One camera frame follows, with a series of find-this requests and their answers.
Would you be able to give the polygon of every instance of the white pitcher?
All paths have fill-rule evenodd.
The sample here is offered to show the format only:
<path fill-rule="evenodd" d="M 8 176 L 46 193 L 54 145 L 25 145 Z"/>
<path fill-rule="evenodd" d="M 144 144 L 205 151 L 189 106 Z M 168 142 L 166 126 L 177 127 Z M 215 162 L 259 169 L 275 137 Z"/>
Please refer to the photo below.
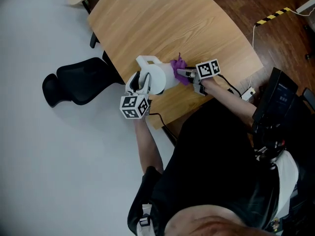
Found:
<path fill-rule="evenodd" d="M 136 60 L 141 67 L 139 83 L 144 82 L 147 73 L 151 76 L 150 94 L 161 94 L 179 83 L 170 63 L 162 63 L 155 56 L 138 56 Z"/>

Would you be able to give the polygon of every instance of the person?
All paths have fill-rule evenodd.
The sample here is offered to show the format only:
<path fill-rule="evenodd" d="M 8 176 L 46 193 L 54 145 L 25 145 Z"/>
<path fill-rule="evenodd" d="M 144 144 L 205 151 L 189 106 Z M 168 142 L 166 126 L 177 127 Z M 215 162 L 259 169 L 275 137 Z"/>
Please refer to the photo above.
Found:
<path fill-rule="evenodd" d="M 213 78 L 202 84 L 215 99 L 186 120 L 165 170 L 145 119 L 134 120 L 144 176 L 128 227 L 139 233 L 143 205 L 150 204 L 150 235 L 270 235 L 263 229 L 289 199 L 297 166 L 287 151 L 278 171 L 259 163 L 247 136 L 256 107 Z M 284 192 L 281 169 L 290 182 Z"/>

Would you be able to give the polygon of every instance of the purple cloth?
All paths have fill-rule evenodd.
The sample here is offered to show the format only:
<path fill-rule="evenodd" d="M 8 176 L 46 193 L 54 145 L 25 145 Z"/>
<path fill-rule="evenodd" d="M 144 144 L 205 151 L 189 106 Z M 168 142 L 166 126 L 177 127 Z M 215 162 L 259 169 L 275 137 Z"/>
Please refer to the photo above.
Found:
<path fill-rule="evenodd" d="M 184 77 L 177 73 L 177 69 L 185 69 L 187 66 L 185 60 L 181 58 L 181 53 L 178 55 L 178 60 L 174 59 L 170 61 L 172 68 L 174 70 L 175 78 L 178 79 L 181 83 L 183 83 L 185 86 L 189 84 L 189 80 L 187 77 Z"/>

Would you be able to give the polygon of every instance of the black cable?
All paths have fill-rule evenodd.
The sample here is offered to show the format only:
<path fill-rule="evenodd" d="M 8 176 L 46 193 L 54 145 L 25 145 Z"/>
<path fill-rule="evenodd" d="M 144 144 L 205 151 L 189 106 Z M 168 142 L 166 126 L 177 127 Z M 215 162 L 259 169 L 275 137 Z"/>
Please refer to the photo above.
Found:
<path fill-rule="evenodd" d="M 218 76 L 221 77 L 222 79 L 224 79 L 226 81 L 226 83 L 228 83 L 231 88 L 233 88 L 235 91 L 237 91 L 238 94 L 240 95 L 240 97 L 242 98 L 241 93 L 229 81 L 227 81 L 227 79 L 223 75 L 218 74 Z"/>
<path fill-rule="evenodd" d="M 151 115 L 151 116 L 159 116 L 159 118 L 161 119 L 161 121 L 162 121 L 162 123 L 163 123 L 165 129 L 177 140 L 177 136 L 175 136 L 175 135 L 169 130 L 169 128 L 165 125 L 165 123 L 164 123 L 164 121 L 163 121 L 163 118 L 162 118 L 162 116 L 161 116 L 159 113 L 152 113 L 152 114 L 149 114 L 149 115 Z"/>

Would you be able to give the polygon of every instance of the person's arm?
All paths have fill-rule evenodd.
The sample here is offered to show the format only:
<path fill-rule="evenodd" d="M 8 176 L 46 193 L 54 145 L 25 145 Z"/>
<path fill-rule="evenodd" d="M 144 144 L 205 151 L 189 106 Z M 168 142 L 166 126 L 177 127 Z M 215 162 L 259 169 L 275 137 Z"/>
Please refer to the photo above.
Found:
<path fill-rule="evenodd" d="M 146 172 L 149 166 L 163 173 L 163 162 L 158 151 L 158 147 L 153 139 L 153 136 L 147 126 L 145 118 L 134 120 L 134 129 L 136 132 L 140 163 L 143 173 Z"/>
<path fill-rule="evenodd" d="M 220 87 L 213 78 L 201 81 L 206 88 L 205 91 L 217 99 L 228 110 L 235 114 L 245 125 L 252 127 L 253 114 L 256 107 L 248 101 L 242 100 L 238 96 Z"/>

